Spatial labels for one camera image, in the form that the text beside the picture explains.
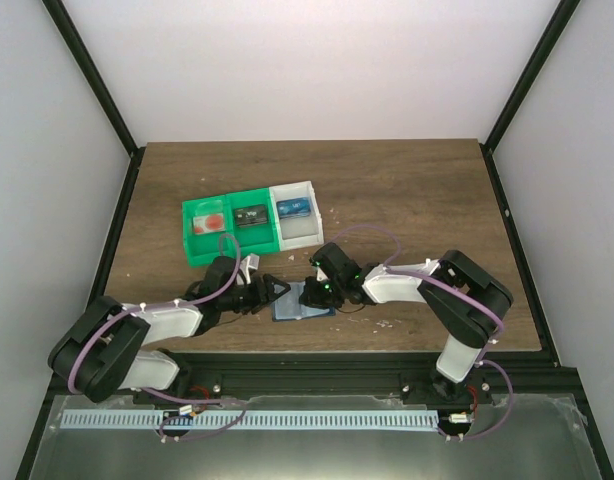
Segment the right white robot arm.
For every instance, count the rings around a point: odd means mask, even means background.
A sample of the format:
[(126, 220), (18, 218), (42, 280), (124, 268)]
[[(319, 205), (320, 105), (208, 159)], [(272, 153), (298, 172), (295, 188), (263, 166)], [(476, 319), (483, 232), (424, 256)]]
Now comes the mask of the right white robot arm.
[(466, 392), (468, 375), (503, 333), (503, 318), (514, 303), (506, 286), (458, 250), (415, 265), (361, 266), (330, 242), (310, 263), (316, 274), (305, 279), (299, 297), (306, 307), (412, 302), (430, 308), (448, 332), (431, 374), (432, 393), (445, 403)]

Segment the white translucent bin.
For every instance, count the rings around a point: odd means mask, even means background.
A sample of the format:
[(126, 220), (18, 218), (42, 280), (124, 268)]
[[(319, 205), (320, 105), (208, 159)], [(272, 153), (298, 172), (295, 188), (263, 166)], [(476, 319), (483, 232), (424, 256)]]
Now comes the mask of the white translucent bin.
[[(311, 181), (271, 186), (269, 188), (272, 209), (278, 229), (281, 251), (302, 249), (324, 243), (322, 218)], [(308, 217), (280, 220), (276, 210), (279, 200), (308, 197), (312, 213)]]

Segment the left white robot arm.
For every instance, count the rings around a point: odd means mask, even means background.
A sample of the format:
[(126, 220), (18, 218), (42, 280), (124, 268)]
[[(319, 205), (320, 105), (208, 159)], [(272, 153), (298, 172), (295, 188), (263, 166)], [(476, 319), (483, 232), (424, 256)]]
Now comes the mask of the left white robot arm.
[(161, 304), (123, 304), (110, 296), (95, 299), (57, 342), (48, 366), (72, 393), (99, 403), (118, 390), (156, 390), (168, 403), (183, 402), (191, 392), (184, 362), (147, 345), (203, 335), (221, 315), (255, 314), (291, 291), (271, 274), (258, 274), (258, 256), (239, 261), (219, 256), (202, 280), (182, 297)]

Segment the blue card holder wallet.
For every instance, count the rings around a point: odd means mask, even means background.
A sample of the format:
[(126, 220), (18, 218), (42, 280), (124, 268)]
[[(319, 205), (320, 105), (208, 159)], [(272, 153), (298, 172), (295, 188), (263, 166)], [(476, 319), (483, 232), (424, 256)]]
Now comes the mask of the blue card holder wallet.
[(336, 314), (334, 308), (319, 309), (307, 307), (299, 302), (303, 293), (304, 282), (290, 282), (291, 289), (272, 304), (272, 321), (289, 322), (319, 317), (331, 317)]

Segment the green bin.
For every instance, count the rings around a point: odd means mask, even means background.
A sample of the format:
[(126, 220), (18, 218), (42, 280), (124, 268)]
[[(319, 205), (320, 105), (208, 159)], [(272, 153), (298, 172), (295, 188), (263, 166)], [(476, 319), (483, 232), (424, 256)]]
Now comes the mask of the green bin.
[[(229, 203), (228, 213), (231, 221), (231, 233), (236, 237), (241, 252), (244, 255), (251, 253), (267, 255), (280, 251), (278, 229), (272, 209), (270, 190), (268, 188), (229, 193), (226, 199)], [(264, 204), (267, 207), (269, 222), (265, 225), (238, 228), (234, 223), (233, 210), (235, 208), (256, 204)]]
[[(182, 208), (183, 247), (190, 267), (201, 267), (210, 264), (219, 255), (219, 238), (224, 233), (231, 233), (228, 213), (229, 203), (226, 195), (206, 197), (184, 201)], [(197, 215), (222, 213), (225, 219), (223, 232), (194, 235), (192, 219)]]

